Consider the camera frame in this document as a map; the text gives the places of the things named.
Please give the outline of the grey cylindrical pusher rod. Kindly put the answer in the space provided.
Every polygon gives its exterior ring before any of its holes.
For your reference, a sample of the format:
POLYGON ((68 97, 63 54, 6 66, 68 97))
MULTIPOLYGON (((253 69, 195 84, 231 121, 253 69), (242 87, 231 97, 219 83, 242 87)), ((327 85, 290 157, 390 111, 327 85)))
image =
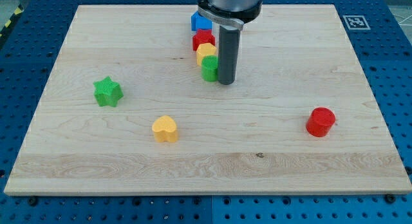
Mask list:
POLYGON ((240 31, 221 25, 218 44, 218 82, 230 85, 235 81, 238 61, 240 31))

